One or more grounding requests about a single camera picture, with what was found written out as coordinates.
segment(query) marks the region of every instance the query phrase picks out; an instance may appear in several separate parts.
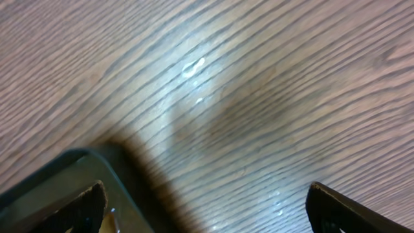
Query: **black plastic object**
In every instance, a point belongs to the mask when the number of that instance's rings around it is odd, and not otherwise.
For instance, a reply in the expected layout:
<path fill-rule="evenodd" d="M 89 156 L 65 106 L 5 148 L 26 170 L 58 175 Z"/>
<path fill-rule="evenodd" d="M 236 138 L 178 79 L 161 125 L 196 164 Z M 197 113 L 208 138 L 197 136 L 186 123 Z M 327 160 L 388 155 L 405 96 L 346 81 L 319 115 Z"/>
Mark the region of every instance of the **black plastic object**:
<path fill-rule="evenodd" d="M 309 188 L 306 211 L 315 233 L 414 233 L 317 182 Z"/>
<path fill-rule="evenodd" d="M 10 232 L 99 233 L 106 197 L 104 185 L 96 181 L 24 218 Z"/>
<path fill-rule="evenodd" d="M 120 232 L 179 232 L 132 164 L 117 145 L 62 153 L 0 195 L 0 232 L 8 232 L 20 220 L 96 180 L 105 186 L 107 212 L 116 210 Z"/>

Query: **dark edge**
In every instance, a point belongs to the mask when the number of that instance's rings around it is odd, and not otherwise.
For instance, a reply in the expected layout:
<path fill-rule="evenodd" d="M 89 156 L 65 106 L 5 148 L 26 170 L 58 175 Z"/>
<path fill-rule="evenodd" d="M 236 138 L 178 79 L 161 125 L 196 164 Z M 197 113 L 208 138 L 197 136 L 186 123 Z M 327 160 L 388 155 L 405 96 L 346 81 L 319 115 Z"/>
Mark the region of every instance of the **dark edge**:
<path fill-rule="evenodd" d="M 133 165 L 123 147 L 102 145 L 93 148 L 75 148 L 64 151 L 38 171 L 0 195 L 0 212 L 10 203 L 27 193 L 49 177 L 67 168 L 82 157 L 92 155 L 100 159 L 126 190 L 136 209 L 147 221 L 153 232 L 180 232 L 151 191 L 145 177 Z"/>
<path fill-rule="evenodd" d="M 414 233 L 318 182 L 309 188 L 306 211 L 315 233 L 340 232 L 340 229 L 346 233 Z"/>

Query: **wood grain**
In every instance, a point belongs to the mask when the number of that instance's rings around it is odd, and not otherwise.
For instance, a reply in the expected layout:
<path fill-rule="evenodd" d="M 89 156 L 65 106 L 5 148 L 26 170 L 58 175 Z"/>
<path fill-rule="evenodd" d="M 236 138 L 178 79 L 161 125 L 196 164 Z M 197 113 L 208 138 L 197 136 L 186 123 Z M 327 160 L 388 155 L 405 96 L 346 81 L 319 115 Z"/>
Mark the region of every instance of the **wood grain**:
<path fill-rule="evenodd" d="M 310 232 L 322 182 L 414 228 L 412 1 L 2 0 L 0 190 L 117 141 L 188 232 Z"/>

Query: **wooden surface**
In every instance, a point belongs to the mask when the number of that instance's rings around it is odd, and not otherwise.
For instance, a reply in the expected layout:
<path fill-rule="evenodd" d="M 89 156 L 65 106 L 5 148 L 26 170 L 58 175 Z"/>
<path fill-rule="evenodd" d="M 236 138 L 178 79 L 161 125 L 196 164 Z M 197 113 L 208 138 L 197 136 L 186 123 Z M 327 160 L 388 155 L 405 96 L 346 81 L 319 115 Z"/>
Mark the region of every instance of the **wooden surface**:
<path fill-rule="evenodd" d="M 188 232 L 310 232 L 320 181 L 414 228 L 414 2 L 0 1 L 0 190 L 128 147 Z"/>

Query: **wooden table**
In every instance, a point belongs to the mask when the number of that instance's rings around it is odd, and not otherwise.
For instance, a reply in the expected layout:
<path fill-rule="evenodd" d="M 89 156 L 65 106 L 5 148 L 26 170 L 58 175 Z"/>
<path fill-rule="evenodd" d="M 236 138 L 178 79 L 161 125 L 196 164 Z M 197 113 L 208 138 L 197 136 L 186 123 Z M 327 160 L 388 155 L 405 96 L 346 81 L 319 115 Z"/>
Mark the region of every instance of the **wooden table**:
<path fill-rule="evenodd" d="M 320 181 L 414 228 L 413 1 L 2 0 L 0 191 L 122 143 L 188 232 L 310 232 Z"/>

